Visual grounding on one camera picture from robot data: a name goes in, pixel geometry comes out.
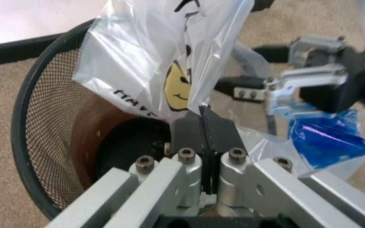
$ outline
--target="blue plastic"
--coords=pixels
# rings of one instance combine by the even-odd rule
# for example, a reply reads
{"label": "blue plastic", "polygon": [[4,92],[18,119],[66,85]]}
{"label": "blue plastic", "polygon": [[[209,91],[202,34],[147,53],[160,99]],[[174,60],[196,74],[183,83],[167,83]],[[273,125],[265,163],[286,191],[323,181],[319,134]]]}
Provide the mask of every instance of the blue plastic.
{"label": "blue plastic", "polygon": [[354,109],[332,119],[291,120],[288,138],[314,169],[365,155],[365,139],[359,132],[359,112]]}

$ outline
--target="smiley face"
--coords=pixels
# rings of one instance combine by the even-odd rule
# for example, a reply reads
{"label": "smiley face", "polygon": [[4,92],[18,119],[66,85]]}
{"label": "smiley face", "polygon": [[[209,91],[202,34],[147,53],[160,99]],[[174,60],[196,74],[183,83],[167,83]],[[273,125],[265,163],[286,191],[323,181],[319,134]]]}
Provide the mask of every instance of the smiley face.
{"label": "smiley face", "polygon": [[168,69],[167,78],[164,84],[164,93],[171,110],[187,110],[188,97],[191,85],[186,72],[181,70],[177,61],[174,61]]}

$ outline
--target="mesh trash can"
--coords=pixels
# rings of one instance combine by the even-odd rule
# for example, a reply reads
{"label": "mesh trash can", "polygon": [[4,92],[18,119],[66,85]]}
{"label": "mesh trash can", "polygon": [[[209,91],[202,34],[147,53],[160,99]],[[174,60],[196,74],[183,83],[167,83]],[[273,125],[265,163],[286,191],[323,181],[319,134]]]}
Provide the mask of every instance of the mesh trash can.
{"label": "mesh trash can", "polygon": [[[150,142],[148,150],[160,160],[162,143],[170,140],[167,124],[124,113],[72,81],[78,50],[91,23],[63,34],[40,55],[13,110],[11,142],[16,167],[29,195],[48,219],[111,166],[125,169],[139,156],[132,154],[122,158],[128,159],[124,161],[113,158],[111,151],[123,153],[130,144],[136,148]],[[99,150],[109,152],[97,154]],[[107,158],[114,162],[105,163]]]}

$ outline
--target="black mesh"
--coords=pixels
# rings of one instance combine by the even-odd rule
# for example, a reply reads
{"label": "black mesh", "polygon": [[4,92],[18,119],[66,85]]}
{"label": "black mesh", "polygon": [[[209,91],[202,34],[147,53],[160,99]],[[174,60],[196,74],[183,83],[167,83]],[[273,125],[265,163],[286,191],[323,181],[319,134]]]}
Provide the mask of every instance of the black mesh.
{"label": "black mesh", "polygon": [[73,126],[93,119],[101,106],[101,98],[71,80],[77,55],[78,50],[72,50],[51,60],[35,85],[26,116],[26,144],[33,169],[60,209],[84,191],[69,151],[71,135],[77,131]]}

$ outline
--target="white wall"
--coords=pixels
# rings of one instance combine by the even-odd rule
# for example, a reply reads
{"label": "white wall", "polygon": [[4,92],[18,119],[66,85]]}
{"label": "white wall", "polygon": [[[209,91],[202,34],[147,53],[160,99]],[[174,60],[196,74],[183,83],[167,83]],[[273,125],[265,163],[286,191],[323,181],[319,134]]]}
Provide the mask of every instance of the white wall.
{"label": "white wall", "polygon": [[62,33],[95,18],[106,0],[0,0],[0,43]]}

